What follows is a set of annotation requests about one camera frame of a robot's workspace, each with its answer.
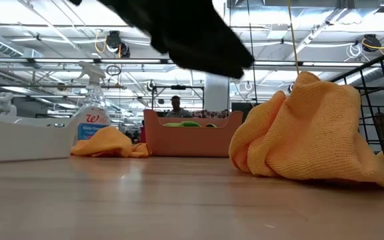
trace white tray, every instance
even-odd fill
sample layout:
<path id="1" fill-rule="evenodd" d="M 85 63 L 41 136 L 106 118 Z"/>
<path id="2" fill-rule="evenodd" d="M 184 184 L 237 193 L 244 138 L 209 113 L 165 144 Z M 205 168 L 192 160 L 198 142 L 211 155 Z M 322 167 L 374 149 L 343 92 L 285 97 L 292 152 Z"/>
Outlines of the white tray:
<path id="1" fill-rule="evenodd" d="M 76 121 L 10 116 L 0 118 L 0 161 L 56 159 L 70 156 Z"/>

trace green object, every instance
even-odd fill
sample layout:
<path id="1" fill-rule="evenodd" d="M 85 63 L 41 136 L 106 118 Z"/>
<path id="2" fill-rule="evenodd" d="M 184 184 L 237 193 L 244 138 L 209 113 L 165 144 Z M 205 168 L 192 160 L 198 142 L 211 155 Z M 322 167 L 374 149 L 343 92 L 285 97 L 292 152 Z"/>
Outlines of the green object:
<path id="1" fill-rule="evenodd" d="M 181 123 L 166 123 L 164 127 L 201 127 L 201 125 L 194 121 L 183 121 Z"/>

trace white figurine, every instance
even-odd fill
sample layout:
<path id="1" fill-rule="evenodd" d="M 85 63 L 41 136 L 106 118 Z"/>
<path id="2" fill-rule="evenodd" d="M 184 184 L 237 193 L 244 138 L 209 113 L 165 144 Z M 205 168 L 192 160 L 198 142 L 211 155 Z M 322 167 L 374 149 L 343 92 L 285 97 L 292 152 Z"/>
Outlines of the white figurine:
<path id="1" fill-rule="evenodd" d="M 1 115 L 17 115 L 16 106 L 11 104 L 14 95 L 12 93 L 0 93 L 0 114 Z"/>

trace man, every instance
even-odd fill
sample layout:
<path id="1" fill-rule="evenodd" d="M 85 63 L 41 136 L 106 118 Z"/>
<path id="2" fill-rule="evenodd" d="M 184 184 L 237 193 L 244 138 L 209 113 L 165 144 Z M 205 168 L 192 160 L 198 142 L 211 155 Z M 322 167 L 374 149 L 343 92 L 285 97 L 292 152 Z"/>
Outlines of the man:
<path id="1" fill-rule="evenodd" d="M 171 98 L 171 106 L 173 106 L 173 110 L 167 113 L 165 117 L 192 117 L 191 112 L 180 107 L 179 96 L 173 96 Z"/>

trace blurred black object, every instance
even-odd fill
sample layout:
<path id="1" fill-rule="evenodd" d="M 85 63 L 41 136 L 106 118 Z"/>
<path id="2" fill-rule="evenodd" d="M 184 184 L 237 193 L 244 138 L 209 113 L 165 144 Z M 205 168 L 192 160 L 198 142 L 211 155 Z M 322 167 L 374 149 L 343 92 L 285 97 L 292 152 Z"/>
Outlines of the blurred black object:
<path id="1" fill-rule="evenodd" d="M 79 5 L 81 0 L 70 0 Z M 254 58 L 220 18 L 210 0 L 99 0 L 129 25 L 151 37 L 151 45 L 187 69 L 241 78 Z"/>

